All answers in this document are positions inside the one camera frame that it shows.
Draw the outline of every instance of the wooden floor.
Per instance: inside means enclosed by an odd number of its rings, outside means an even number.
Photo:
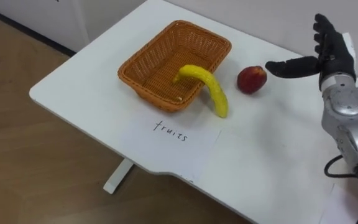
[[[68,57],[0,22],[0,224],[247,223],[182,181],[121,162],[33,103],[28,91]]]

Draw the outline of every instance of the paper sheet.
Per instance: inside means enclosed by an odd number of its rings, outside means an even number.
[[[355,224],[358,221],[358,198],[334,184],[320,224]]]
[[[158,172],[174,172],[195,182],[219,133],[220,129],[212,127],[185,128],[162,113],[143,111],[124,129],[122,139],[134,155],[141,154]]]

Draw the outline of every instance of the red apple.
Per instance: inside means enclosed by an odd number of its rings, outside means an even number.
[[[260,90],[266,81],[267,74],[261,66],[247,67],[237,76],[237,86],[245,94]]]

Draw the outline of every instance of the orange wicker basket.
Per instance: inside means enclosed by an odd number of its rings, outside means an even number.
[[[184,65],[213,73],[231,50],[227,39],[187,21],[174,21],[118,70],[118,77],[149,103],[174,112],[186,108],[204,83],[185,78],[172,83]]]

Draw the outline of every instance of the yellow banana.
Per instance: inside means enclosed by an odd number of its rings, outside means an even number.
[[[194,77],[205,83],[209,89],[211,98],[214,101],[216,114],[221,118],[227,117],[229,107],[227,105],[226,95],[211,72],[196,65],[185,65],[179,69],[173,82],[175,83],[183,77]]]

